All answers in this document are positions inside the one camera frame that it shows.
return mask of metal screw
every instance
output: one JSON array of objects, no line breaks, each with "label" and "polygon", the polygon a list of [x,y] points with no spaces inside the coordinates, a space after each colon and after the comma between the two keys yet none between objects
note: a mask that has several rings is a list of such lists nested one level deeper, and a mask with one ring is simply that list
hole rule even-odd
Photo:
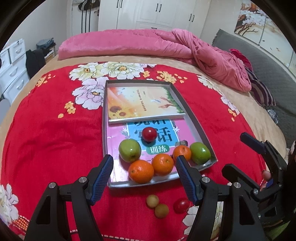
[{"label": "metal screw", "polygon": [[204,183],[209,183],[210,182],[210,178],[208,178],[208,177],[203,177],[202,178],[202,181],[204,182]]},{"label": "metal screw", "polygon": [[87,181],[87,178],[86,177],[79,178],[79,182],[80,183],[85,183],[86,181]]},{"label": "metal screw", "polygon": [[235,188],[240,188],[240,187],[241,187],[241,184],[236,182],[236,183],[233,184],[233,186],[234,186]]},{"label": "metal screw", "polygon": [[48,185],[49,188],[54,188],[55,186],[56,186],[55,183],[50,183],[50,184]]}]

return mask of gray headboard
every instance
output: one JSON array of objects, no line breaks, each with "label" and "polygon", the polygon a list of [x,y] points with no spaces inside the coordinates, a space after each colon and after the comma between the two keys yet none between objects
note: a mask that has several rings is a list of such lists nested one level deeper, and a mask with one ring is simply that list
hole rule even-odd
[{"label": "gray headboard", "polygon": [[277,106],[272,108],[279,116],[279,127],[290,147],[296,138],[296,82],[284,70],[285,67],[257,47],[222,29],[218,31],[212,46],[225,51],[238,49],[249,59],[254,73],[276,100]]}]

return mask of book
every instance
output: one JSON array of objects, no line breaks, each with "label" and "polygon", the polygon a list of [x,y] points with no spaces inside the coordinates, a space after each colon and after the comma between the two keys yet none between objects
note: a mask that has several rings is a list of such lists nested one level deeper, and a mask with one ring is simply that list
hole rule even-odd
[{"label": "book", "polygon": [[107,88],[109,123],[182,118],[185,112],[162,86]]},{"label": "book", "polygon": [[[157,138],[155,141],[147,143],[142,139],[142,130],[145,127],[153,127],[157,130]],[[184,118],[174,120],[150,120],[135,121],[129,123],[107,123],[107,153],[113,157],[114,168],[110,176],[111,183],[125,182],[129,180],[128,167],[129,163],[120,160],[118,146],[125,139],[134,139],[141,146],[140,159],[151,163],[153,157],[160,153],[172,155],[174,149],[178,145],[190,146],[193,142],[202,142],[200,136],[193,135],[190,127]]]}]

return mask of striped fabric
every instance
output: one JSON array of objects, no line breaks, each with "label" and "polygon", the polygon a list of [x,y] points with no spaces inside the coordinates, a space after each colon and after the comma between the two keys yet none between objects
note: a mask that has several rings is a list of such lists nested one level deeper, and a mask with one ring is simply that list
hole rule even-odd
[{"label": "striped fabric", "polygon": [[263,84],[257,77],[256,75],[250,71],[248,68],[246,68],[246,71],[248,73],[252,89],[251,89],[251,94],[255,98],[255,100],[258,102],[259,105],[262,107],[265,106],[275,106],[276,101],[271,95],[270,91],[268,88]]}]

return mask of pink comforter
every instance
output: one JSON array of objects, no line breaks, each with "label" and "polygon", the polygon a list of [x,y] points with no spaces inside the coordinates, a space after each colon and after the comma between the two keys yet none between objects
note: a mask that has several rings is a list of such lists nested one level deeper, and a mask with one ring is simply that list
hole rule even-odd
[{"label": "pink comforter", "polygon": [[105,30],[73,36],[59,48],[59,60],[82,56],[144,55],[169,57],[198,66],[222,84],[251,90],[243,63],[233,54],[212,47],[183,29]]}]

